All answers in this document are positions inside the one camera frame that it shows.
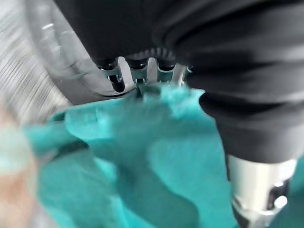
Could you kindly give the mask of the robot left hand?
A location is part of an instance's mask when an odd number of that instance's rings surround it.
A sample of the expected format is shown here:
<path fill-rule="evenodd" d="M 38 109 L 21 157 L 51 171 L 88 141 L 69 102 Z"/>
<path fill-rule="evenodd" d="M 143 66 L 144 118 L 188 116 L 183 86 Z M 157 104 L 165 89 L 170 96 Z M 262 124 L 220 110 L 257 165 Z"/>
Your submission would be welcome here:
<path fill-rule="evenodd" d="M 243 228 L 279 213 L 304 152 L 301 0 L 58 0 L 93 62 L 148 58 L 157 48 L 190 68 L 220 134 Z"/>

